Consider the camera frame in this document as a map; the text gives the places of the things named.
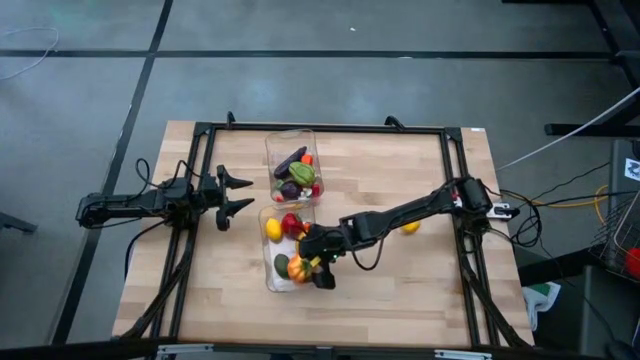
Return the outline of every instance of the red object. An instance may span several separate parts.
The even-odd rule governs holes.
[[[282,232],[291,236],[294,239],[298,238],[298,235],[302,233],[304,229],[304,225],[302,221],[294,214],[287,213],[280,222],[280,227],[282,228]]]
[[[313,184],[313,186],[311,186],[311,197],[320,196],[320,190],[320,184]]]
[[[313,165],[313,156],[305,154],[302,156],[302,159],[300,159],[300,162],[307,165]]]
[[[627,253],[625,267],[629,274],[640,280],[640,249],[633,248]]]

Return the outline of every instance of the yellow cable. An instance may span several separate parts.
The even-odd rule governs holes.
[[[596,190],[596,197],[593,199],[593,206],[596,208],[596,214],[598,215],[598,219],[600,220],[601,224],[604,224],[604,217],[602,216],[602,213],[600,213],[600,206],[598,205],[598,195],[600,194],[600,192],[604,189],[606,189],[608,186],[607,185],[602,185],[598,188],[598,190]]]
[[[512,198],[515,198],[515,199],[518,199],[518,200],[525,200],[525,199],[526,199],[526,200],[531,201],[530,199],[527,199],[527,198],[524,198],[524,197],[520,197],[520,196],[515,195],[515,194],[505,193],[505,195],[510,196],[510,197],[512,197]],[[599,199],[594,199],[593,201],[585,201],[585,202],[581,202],[581,203],[573,203],[573,204],[559,204],[559,205],[557,205],[557,204],[556,204],[556,205],[548,205],[548,207],[552,207],[552,208],[560,208],[560,209],[562,209],[562,208],[573,208],[573,207],[580,207],[580,206],[590,206],[590,205],[596,205],[596,204],[597,204],[597,203],[599,203],[600,201],[604,201],[604,200],[606,200],[606,199],[607,199],[607,197],[606,197],[606,196],[603,196],[603,197],[601,197],[601,198],[599,198]],[[534,203],[534,204],[536,204],[536,205],[543,205],[543,204],[545,204],[544,202],[542,202],[542,201],[538,201],[538,200],[533,200],[533,201],[531,201],[531,202],[532,202],[532,203]]]

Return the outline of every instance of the table leg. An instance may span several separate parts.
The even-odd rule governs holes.
[[[14,228],[26,233],[32,233],[36,231],[37,226],[0,212],[0,229],[1,228]]]

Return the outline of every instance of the red pepper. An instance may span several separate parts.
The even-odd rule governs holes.
[[[280,221],[280,226],[282,228],[282,232],[293,237],[294,239],[298,238],[301,232],[304,230],[304,225],[302,221],[293,213],[287,213]]]
[[[640,249],[632,248],[626,256],[625,266],[629,274],[640,280]]]
[[[313,186],[311,187],[311,197],[320,196],[320,190],[320,184],[313,184]]]

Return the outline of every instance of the wire basket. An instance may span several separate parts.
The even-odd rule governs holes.
[[[629,271],[630,263],[640,265],[634,248],[640,248],[640,192],[609,211],[589,251],[610,272],[638,283],[640,274]]]

